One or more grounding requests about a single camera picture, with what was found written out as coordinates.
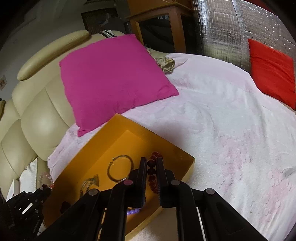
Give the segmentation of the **silver cuff bangle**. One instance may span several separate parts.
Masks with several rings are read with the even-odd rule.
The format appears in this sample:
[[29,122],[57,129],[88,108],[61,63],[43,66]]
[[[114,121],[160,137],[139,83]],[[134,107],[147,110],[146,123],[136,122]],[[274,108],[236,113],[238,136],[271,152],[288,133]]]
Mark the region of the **silver cuff bangle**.
[[[114,178],[114,177],[112,176],[112,174],[111,174],[111,167],[115,164],[115,161],[117,161],[117,160],[119,160],[119,159],[128,159],[129,162],[130,162],[130,171],[129,171],[129,173],[128,173],[125,177],[120,178],[120,179],[119,179],[119,178]],[[127,180],[127,179],[129,178],[129,176],[130,176],[130,173],[131,173],[133,170],[134,170],[134,162],[133,162],[132,158],[131,158],[130,156],[128,156],[128,155],[125,155],[125,154],[123,154],[123,155],[119,155],[119,156],[113,157],[113,158],[112,158],[112,161],[109,163],[108,168],[107,168],[107,177],[108,177],[111,181],[113,181],[114,183],[119,183],[119,182],[122,182],[122,181]]]

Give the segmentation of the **beige patterned fabric pouch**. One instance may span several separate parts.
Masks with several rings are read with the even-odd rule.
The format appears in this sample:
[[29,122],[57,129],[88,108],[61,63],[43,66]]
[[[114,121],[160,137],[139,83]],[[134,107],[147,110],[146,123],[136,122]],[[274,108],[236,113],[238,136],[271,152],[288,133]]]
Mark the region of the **beige patterned fabric pouch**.
[[165,74],[171,74],[175,69],[175,60],[168,57],[160,57],[155,59],[157,65]]

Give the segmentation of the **red cushion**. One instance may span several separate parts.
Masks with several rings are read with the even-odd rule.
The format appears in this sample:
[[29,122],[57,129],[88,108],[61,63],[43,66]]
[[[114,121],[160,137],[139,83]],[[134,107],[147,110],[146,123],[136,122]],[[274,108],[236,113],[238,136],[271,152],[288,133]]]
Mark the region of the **red cushion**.
[[293,59],[256,40],[248,39],[251,76],[257,88],[295,109]]

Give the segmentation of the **magenta cushion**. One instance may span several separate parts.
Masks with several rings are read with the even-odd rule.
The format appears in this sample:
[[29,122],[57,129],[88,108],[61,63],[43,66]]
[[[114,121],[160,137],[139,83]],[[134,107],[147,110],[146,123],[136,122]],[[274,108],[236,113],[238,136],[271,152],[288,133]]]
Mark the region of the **magenta cushion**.
[[79,137],[117,113],[179,94],[134,34],[73,51],[59,66]]

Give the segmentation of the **orange cardboard jewelry box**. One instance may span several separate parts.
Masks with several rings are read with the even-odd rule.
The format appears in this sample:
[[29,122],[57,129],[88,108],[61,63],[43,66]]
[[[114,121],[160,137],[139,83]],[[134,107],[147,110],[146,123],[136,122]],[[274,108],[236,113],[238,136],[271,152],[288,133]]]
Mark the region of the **orange cardboard jewelry box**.
[[[55,180],[52,194],[43,208],[45,226],[49,227],[61,216],[60,209],[64,201],[74,204],[79,199],[81,185],[86,179],[97,174],[97,188],[100,191],[115,186],[107,177],[107,168],[113,157],[128,155],[134,162],[134,168],[138,168],[140,159],[149,158],[153,152],[163,156],[165,168],[173,171],[178,180],[188,181],[193,173],[193,156],[147,128],[116,114],[89,140]],[[119,159],[111,167],[114,178],[123,178],[129,171],[128,159]]]

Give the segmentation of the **wooden side table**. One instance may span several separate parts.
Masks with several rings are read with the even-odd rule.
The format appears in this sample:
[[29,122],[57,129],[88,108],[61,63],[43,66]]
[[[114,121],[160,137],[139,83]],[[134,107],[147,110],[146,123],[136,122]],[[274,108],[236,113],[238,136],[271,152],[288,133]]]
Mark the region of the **wooden side table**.
[[127,3],[132,32],[144,46],[164,53],[198,54],[199,30],[192,1]]

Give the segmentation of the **pale pink textured bedspread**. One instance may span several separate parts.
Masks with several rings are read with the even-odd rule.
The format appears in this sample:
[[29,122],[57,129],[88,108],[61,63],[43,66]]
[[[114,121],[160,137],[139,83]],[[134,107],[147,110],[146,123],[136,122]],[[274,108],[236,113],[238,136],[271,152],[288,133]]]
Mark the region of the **pale pink textured bedspread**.
[[295,224],[295,112],[241,68],[175,53],[178,96],[125,112],[195,158],[188,184],[215,189],[267,240]]

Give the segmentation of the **silver foil insulation sheet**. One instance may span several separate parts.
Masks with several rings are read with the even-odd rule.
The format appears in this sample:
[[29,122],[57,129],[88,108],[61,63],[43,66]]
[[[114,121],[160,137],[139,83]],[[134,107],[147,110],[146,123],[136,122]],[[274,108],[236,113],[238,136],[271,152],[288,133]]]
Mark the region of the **silver foil insulation sheet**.
[[295,40],[275,14],[247,1],[193,1],[201,53],[250,72],[248,39],[295,59]]

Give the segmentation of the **cream leather headboard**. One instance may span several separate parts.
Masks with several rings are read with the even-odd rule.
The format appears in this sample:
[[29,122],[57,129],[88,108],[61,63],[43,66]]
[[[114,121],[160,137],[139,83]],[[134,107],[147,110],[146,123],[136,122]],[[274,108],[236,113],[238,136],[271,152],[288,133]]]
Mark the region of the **cream leather headboard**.
[[27,166],[46,161],[75,123],[60,77],[59,62],[69,53],[105,39],[87,30],[67,34],[46,45],[20,68],[11,99],[1,104],[1,192]]

